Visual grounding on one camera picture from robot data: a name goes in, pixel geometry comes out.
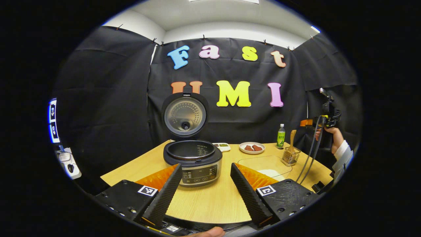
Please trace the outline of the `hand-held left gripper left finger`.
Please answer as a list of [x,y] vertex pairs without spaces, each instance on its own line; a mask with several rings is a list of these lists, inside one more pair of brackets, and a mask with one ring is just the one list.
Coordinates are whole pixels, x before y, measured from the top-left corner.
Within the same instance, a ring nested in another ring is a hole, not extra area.
[[182,167],[175,164],[137,182],[121,180],[96,195],[96,201],[133,222],[161,227],[181,178]]

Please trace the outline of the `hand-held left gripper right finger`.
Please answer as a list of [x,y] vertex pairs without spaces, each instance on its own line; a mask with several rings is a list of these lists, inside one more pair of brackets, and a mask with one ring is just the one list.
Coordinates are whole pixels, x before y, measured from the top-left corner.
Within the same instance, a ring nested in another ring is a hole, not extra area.
[[238,163],[232,163],[230,177],[258,228],[285,222],[320,198],[292,179],[277,181]]

